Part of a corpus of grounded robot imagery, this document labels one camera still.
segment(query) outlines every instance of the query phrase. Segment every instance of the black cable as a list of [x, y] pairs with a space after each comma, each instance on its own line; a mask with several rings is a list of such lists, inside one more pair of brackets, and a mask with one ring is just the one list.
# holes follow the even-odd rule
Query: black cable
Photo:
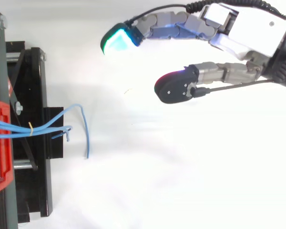
[[200, 12], [204, 6], [211, 5], [212, 3], [225, 3], [232, 6], [245, 6], [245, 7], [256, 7], [261, 10], [268, 11], [284, 20], [286, 16], [281, 14], [276, 8], [272, 7], [269, 3], [263, 0], [203, 0], [197, 1], [186, 5], [186, 12], [197, 13]]
[[273, 80], [277, 83], [282, 83], [286, 80], [286, 60], [283, 61], [279, 69], [272, 76]]
[[126, 21], [125, 23], [128, 24], [128, 25], [132, 25], [134, 23], [135, 20], [138, 20], [139, 18], [141, 17], [144, 17], [145, 15], [151, 13], [151, 12], [154, 12], [156, 10], [162, 10], [162, 9], [166, 9], [166, 8], [171, 8], [171, 7], [184, 7], [186, 8], [186, 5], [182, 5], [182, 4], [171, 4], [171, 5], [165, 5], [165, 6], [159, 6], [159, 7], [156, 7], [156, 8], [153, 8], [149, 11], [146, 11], [144, 13], [141, 13], [140, 15], [138, 16], [135, 16], [133, 18], [131, 18], [130, 20]]
[[285, 15], [281, 14], [275, 7], [271, 6], [269, 3], [262, 1], [262, 0], [203, 0], [203, 1], [193, 2], [187, 5], [171, 4], [171, 5], [156, 7], [149, 11], [141, 13], [138, 16], [133, 17], [128, 21], [125, 21], [125, 24], [128, 26], [131, 26], [135, 20], [138, 20], [139, 18], [144, 17], [145, 15], [152, 13], [156, 10], [162, 10], [162, 9], [171, 8], [171, 7], [183, 7], [186, 9], [186, 12], [188, 13], [197, 13], [197, 12], [200, 12], [204, 6], [211, 5], [212, 3], [225, 3], [228, 5], [232, 5], [232, 6], [256, 7], [261, 10], [268, 11], [269, 13], [272, 13], [286, 20]]
[[274, 81], [273, 80], [260, 80], [260, 81], [254, 81], [251, 83], [242, 83], [242, 84], [231, 85], [231, 86], [226, 86], [226, 87], [217, 87], [217, 88], [197, 87], [197, 88], [191, 89], [191, 95], [193, 98], [198, 98], [198, 97], [203, 97], [207, 94], [210, 94], [211, 92], [224, 91], [224, 90], [240, 88], [240, 87], [248, 87], [248, 86], [261, 84], [261, 83], [274, 83]]
[[231, 85], [231, 86], [226, 86], [226, 87], [211, 88], [210, 92], [218, 92], [218, 91], [224, 91], [224, 90], [229, 90], [229, 89], [234, 89], [234, 88], [248, 87], [248, 86], [261, 84], [261, 83], [274, 83], [274, 81], [273, 80], [260, 80], [260, 81], [254, 81], [251, 83], [241, 83], [241, 84]]

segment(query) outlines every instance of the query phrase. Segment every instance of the white background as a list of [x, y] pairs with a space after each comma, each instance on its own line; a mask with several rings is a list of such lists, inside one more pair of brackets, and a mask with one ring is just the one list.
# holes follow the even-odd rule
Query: white background
[[[286, 14], [286, 0], [269, 2]], [[48, 55], [48, 105], [81, 103], [91, 134], [87, 160], [81, 113], [65, 115], [74, 129], [64, 159], [51, 161], [54, 211], [31, 214], [21, 228], [286, 229], [286, 88], [166, 105], [153, 92], [160, 76], [235, 59], [200, 41], [145, 41], [119, 57], [102, 54], [114, 24], [170, 3], [187, 2], [0, 0], [6, 40]]]

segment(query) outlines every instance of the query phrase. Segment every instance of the bolt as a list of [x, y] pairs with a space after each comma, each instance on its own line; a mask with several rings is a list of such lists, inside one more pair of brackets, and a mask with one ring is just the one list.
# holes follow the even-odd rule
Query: bolt
[[48, 57], [47, 57], [47, 54], [45, 52], [41, 52], [40, 53], [40, 60], [41, 61], [47, 61]]
[[21, 111], [23, 111], [23, 106], [21, 106], [20, 102], [17, 102], [15, 104], [15, 111], [17, 115], [21, 114]]
[[0, 30], [4, 30], [8, 27], [8, 21], [4, 15], [0, 15]]

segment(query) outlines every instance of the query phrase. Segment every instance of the red clamp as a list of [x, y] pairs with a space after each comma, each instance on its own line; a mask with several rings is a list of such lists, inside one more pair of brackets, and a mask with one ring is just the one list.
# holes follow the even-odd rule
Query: red clamp
[[[0, 102], [0, 121], [10, 123], [10, 105]], [[0, 135], [10, 134], [10, 131], [0, 130]], [[14, 179], [11, 139], [0, 139], [0, 191], [6, 188]]]

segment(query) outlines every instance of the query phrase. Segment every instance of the metal rod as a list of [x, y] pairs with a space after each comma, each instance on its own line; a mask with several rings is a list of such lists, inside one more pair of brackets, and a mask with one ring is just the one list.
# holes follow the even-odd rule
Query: metal rod
[[30, 160], [14, 160], [14, 169], [30, 169], [33, 168]]
[[[0, 30], [0, 101], [6, 104], [8, 104], [10, 100], [8, 78], [5, 35], [4, 30]], [[18, 219], [15, 179], [13, 179], [13, 181], [1, 192], [0, 227], [16, 229], [18, 226]]]
[[7, 63], [17, 62], [20, 56], [20, 52], [8, 52], [6, 53]]

